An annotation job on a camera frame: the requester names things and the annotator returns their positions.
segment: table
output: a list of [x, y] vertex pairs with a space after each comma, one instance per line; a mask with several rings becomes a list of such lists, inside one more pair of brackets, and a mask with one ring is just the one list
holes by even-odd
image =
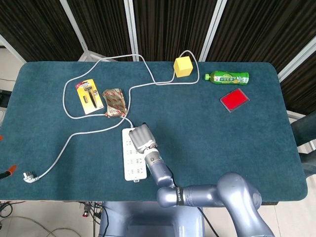
[[[121, 130], [75, 136], [57, 165], [41, 180], [28, 184], [22, 173], [41, 175], [55, 161], [74, 132], [116, 124], [119, 118], [73, 120], [62, 107], [67, 80], [92, 67], [90, 62], [30, 62], [19, 73], [0, 134], [0, 168], [16, 172], [0, 181], [0, 199], [153, 201], [158, 187], [150, 177], [139, 183], [124, 180]], [[157, 81], [170, 80], [172, 62], [148, 62]], [[216, 184], [226, 172], [243, 175], [263, 201], [303, 199], [305, 176], [281, 94], [277, 73], [269, 63], [199, 63], [195, 85], [146, 86], [132, 92], [128, 118], [146, 122], [160, 154], [179, 186]], [[246, 86], [215, 85], [203, 79], [215, 70], [249, 72]], [[196, 67], [189, 77], [195, 81]], [[151, 82], [142, 62], [102, 62], [84, 79], [94, 79], [99, 93], [121, 88], [128, 98], [133, 85]], [[66, 107], [84, 115], [75, 84], [66, 90]], [[241, 88], [250, 101], [229, 113], [219, 99]]]

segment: green bottle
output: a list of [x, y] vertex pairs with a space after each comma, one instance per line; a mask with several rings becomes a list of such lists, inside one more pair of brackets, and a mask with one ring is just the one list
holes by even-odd
[[249, 73], [214, 71], [211, 75], [205, 74], [205, 80], [209, 80], [214, 84], [247, 85], [249, 81]]

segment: white power strip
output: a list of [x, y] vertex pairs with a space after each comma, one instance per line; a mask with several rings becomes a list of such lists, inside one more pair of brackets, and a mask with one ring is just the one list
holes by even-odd
[[128, 135], [134, 129], [125, 128], [122, 130], [124, 177], [126, 181], [139, 182], [140, 179], [147, 178], [147, 171], [144, 156], [136, 151]]

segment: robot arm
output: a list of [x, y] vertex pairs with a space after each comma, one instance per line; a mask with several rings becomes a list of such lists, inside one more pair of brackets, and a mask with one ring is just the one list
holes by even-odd
[[136, 150], [144, 154], [145, 162], [156, 184], [160, 187], [157, 201], [170, 206], [225, 206], [233, 220], [238, 237], [274, 237], [259, 215], [261, 195], [237, 173], [224, 174], [215, 185], [176, 187], [172, 173], [156, 149], [157, 144], [146, 124], [130, 131]]

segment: yellow cube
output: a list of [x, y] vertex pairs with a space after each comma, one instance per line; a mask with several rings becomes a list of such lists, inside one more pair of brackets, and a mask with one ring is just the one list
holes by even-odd
[[193, 65], [189, 56], [176, 58], [173, 64], [174, 71], [178, 78], [189, 76], [193, 70]]

